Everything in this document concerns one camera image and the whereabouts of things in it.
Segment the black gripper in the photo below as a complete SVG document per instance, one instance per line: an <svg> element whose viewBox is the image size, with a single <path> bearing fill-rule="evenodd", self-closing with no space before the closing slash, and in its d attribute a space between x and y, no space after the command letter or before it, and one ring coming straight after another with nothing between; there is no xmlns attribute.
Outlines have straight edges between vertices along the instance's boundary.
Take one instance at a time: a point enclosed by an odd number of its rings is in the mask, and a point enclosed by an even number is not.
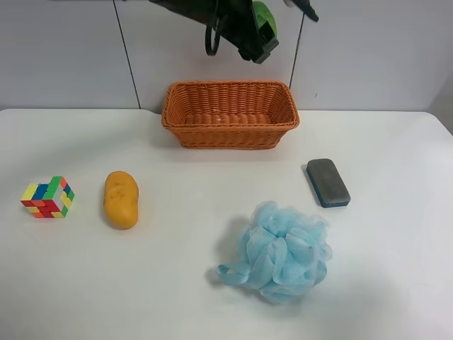
<svg viewBox="0 0 453 340"><path fill-rule="evenodd" d="M258 26L252 1L235 0L160 0L151 3L164 7L180 16L216 28L222 22L221 33L234 45L246 61L262 64L278 46L279 41L271 25L265 21ZM284 0L288 7L297 7L313 22L319 17L310 0Z"/></svg>

